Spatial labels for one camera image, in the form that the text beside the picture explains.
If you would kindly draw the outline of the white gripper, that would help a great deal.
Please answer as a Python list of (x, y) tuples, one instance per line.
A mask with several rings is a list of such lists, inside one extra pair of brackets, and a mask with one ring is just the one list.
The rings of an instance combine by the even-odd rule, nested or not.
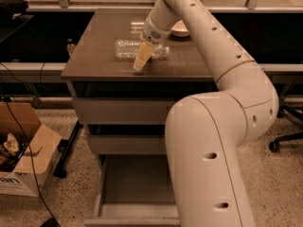
[(170, 35), (171, 23), (165, 20), (155, 21), (148, 16), (144, 22), (140, 35), (142, 42), (134, 60), (134, 70), (141, 71), (152, 56), (154, 44), (160, 44)]

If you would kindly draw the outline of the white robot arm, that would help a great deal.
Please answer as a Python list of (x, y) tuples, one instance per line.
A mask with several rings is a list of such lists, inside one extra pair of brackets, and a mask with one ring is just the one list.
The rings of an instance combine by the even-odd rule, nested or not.
[(179, 100), (167, 116), (166, 153), (181, 227), (256, 227), (237, 148), (273, 125), (276, 89), (202, 0), (157, 0), (143, 26), (135, 70), (178, 21), (218, 87)]

